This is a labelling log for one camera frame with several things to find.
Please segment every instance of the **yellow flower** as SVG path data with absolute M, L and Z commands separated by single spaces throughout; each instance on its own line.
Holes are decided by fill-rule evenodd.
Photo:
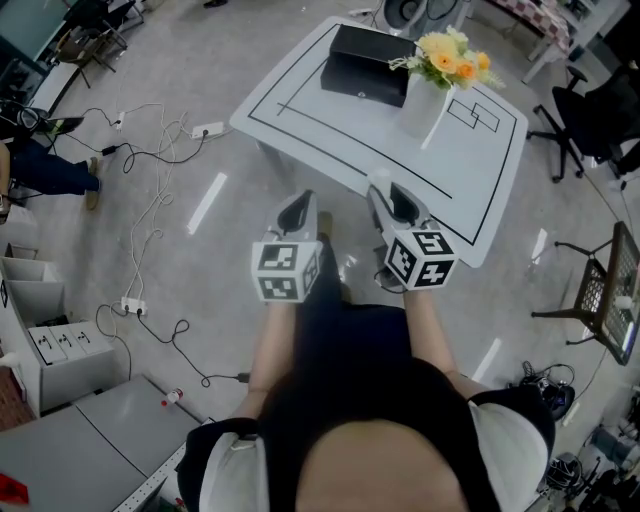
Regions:
M 456 72 L 457 63 L 450 54 L 432 53 L 429 55 L 429 60 L 438 71 L 442 71 L 443 73 L 448 73 L 450 75 Z
M 466 80 L 473 80 L 476 77 L 476 69 L 471 62 L 463 60 L 458 63 L 457 74 Z
M 422 36 L 418 39 L 418 46 L 427 57 L 433 53 L 456 55 L 458 52 L 455 40 L 447 34 L 438 32 L 431 32 L 426 36 Z
M 484 52 L 478 52 L 476 60 L 478 61 L 478 67 L 482 70 L 489 69 L 489 66 L 491 66 L 491 59 Z

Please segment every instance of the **chair backrest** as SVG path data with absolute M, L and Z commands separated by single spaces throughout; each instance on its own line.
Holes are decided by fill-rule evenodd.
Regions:
M 603 85 L 585 94 L 593 114 L 607 127 L 609 141 L 640 136 L 640 71 L 620 66 Z
M 102 0 L 78 0 L 71 6 L 64 20 L 74 26 L 93 28 L 109 13 L 109 6 Z

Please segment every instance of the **red object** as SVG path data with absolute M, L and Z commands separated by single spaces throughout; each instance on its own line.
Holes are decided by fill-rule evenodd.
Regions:
M 28 505 L 29 491 L 27 486 L 8 476 L 0 475 L 0 502 L 11 505 Z

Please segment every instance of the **white vase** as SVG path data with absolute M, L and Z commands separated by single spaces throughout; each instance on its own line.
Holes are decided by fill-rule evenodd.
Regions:
M 449 108 L 454 93 L 454 87 L 440 89 L 422 76 L 412 74 L 407 99 L 398 115 L 398 128 L 419 140 L 420 149 L 425 149 L 440 119 Z

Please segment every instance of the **white table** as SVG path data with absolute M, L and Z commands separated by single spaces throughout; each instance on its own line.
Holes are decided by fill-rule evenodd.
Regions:
M 482 265 L 520 162 L 528 121 L 483 85 L 455 93 L 426 150 L 396 127 L 400 109 L 324 91 L 320 75 L 339 26 L 329 18 L 296 46 L 238 107 L 231 125 L 358 194 L 384 167 L 424 201 L 456 238 L 461 259 Z

